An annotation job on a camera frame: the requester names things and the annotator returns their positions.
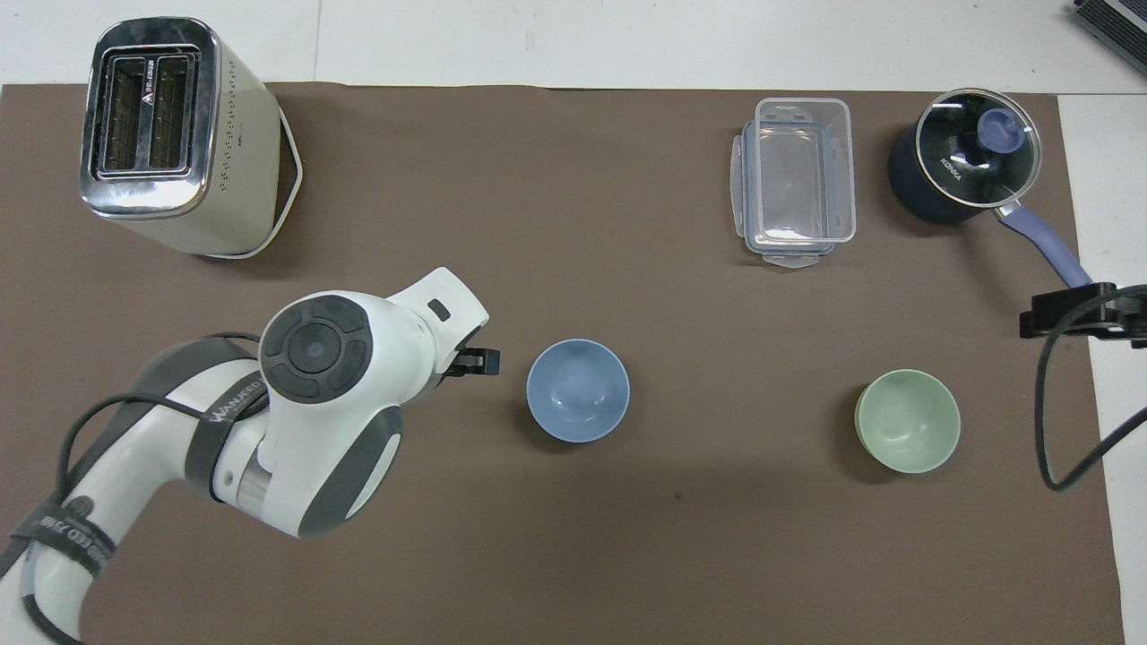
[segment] robot control button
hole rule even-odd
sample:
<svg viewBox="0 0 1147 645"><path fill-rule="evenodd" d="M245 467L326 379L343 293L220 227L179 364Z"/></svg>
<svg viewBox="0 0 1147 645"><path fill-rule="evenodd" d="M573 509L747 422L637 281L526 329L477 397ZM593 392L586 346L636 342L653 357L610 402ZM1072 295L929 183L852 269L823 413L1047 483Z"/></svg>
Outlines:
<svg viewBox="0 0 1147 645"><path fill-rule="evenodd" d="M287 340L287 334L295 328L296 325L303 319L299 314L298 308L292 306L287 311L283 311L275 318L271 328L263 336L263 343L259 345L263 350L264 356L276 356L283 350L283 341Z"/></svg>
<svg viewBox="0 0 1147 645"><path fill-rule="evenodd" d="M283 396L298 398L314 398L319 396L319 382L314 379L296 376L287 365L280 363L267 372L267 384L279 390Z"/></svg>
<svg viewBox="0 0 1147 645"><path fill-rule="evenodd" d="M342 296L319 296L312 300L311 316L330 320L348 334L366 327L362 308Z"/></svg>
<svg viewBox="0 0 1147 645"><path fill-rule="evenodd" d="M369 349L369 344L362 341L346 343L346 350L343 351L342 360L338 362L337 367L330 371L330 375L327 378L327 384L334 390L333 394L335 396L351 389L362 378L362 373L366 372L365 367Z"/></svg>
<svg viewBox="0 0 1147 645"><path fill-rule="evenodd" d="M338 332L322 322L309 322L291 334L287 358L299 372L318 374L338 360L342 345Z"/></svg>

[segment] brown mat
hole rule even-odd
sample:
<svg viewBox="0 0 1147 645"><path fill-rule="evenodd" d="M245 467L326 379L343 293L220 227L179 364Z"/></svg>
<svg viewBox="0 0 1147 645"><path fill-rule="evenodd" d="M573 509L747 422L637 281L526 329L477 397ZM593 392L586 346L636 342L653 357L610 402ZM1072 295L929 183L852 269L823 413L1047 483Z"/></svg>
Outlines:
<svg viewBox="0 0 1147 645"><path fill-rule="evenodd" d="M450 266L493 317L474 344L504 350L502 375L411 406L387 483L325 537L166 487L94 585L86 640L1122 642L1102 474L1054 495L1036 469L1039 343L1016 316L1055 274L991 217L927 225L887 186L931 94L834 94L859 231L785 272L733 232L728 151L757 100L803 93L273 90L306 180L280 239L232 263L85 210L83 87L3 88L0 526L153 353L258 332L313 290L388 295ZM1017 99L1047 157L1025 202L1072 243L1055 100ZM583 446L524 401L533 358L570 336L617 351L634 393ZM927 475L884 469L852 429L863 386L896 367L961 405L960 445ZM1086 344L1053 372L1066 472L1097 437Z"/></svg>

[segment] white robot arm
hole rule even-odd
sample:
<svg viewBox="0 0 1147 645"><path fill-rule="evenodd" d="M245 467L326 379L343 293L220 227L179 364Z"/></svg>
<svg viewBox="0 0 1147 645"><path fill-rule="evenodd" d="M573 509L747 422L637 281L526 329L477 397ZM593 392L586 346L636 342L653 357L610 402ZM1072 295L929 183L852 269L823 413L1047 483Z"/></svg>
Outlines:
<svg viewBox="0 0 1147 645"><path fill-rule="evenodd" d="M65 489L0 554L0 645L79 643L80 605L159 485L185 480L292 536L352 518L401 441L401 405L445 376L497 374L467 349L489 320L437 269L389 298L323 292L272 318L258 359L220 337L155 357L132 391L192 409L123 404Z"/></svg>

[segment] green bowl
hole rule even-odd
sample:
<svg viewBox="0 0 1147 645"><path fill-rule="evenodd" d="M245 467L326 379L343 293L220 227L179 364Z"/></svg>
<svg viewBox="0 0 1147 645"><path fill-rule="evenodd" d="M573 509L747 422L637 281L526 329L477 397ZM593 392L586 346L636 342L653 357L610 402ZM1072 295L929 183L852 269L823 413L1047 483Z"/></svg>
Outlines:
<svg viewBox="0 0 1147 645"><path fill-rule="evenodd" d="M936 376L896 370L865 388L856 426L860 443L881 464L902 473L927 473L955 450L960 409Z"/></svg>

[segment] white table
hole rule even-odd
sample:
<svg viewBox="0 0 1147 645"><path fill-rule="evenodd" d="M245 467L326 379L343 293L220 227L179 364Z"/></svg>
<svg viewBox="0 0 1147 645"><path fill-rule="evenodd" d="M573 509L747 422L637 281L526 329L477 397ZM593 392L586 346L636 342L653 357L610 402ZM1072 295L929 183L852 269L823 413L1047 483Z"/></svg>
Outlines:
<svg viewBox="0 0 1147 645"><path fill-rule="evenodd" d="M106 28L189 15L268 81L1056 93L1083 264L1147 282L1147 77L1067 11L1046 0L0 0L0 83L86 83ZM1147 350L1091 351L1110 430L1147 404ZM1105 460L1131 644L1147 644L1145 464L1147 430ZM1038 476L1033 460L1016 466Z"/></svg>

